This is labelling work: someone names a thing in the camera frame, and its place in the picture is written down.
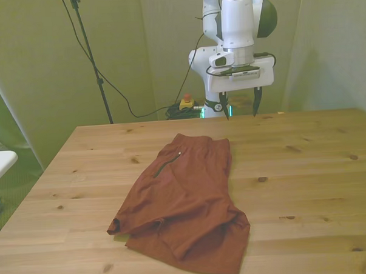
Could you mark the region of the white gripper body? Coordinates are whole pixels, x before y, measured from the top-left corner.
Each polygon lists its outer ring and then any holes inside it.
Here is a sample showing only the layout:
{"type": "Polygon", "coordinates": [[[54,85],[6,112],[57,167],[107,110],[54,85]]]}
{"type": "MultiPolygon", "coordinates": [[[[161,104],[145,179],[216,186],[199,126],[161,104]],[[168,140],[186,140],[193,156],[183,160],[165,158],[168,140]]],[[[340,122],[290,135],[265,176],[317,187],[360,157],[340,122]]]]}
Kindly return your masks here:
{"type": "Polygon", "coordinates": [[[274,82],[274,57],[256,58],[252,64],[240,68],[208,67],[206,73],[211,93],[269,86],[274,82]]]}

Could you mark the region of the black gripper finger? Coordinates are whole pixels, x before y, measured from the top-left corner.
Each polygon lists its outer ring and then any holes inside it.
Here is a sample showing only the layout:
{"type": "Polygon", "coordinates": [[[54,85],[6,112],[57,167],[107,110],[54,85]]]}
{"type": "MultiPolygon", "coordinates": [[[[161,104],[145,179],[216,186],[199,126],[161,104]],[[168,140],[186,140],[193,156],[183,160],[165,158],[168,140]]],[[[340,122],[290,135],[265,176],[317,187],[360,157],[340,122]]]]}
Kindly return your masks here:
{"type": "Polygon", "coordinates": [[[229,119],[229,110],[228,110],[228,94],[226,92],[220,92],[220,104],[224,111],[225,117],[229,119]]]}
{"type": "Polygon", "coordinates": [[[262,99],[262,88],[261,87],[255,87],[253,89],[253,93],[254,93],[254,101],[252,104],[252,114],[253,116],[256,116],[258,114],[259,111],[259,105],[262,99]]]}

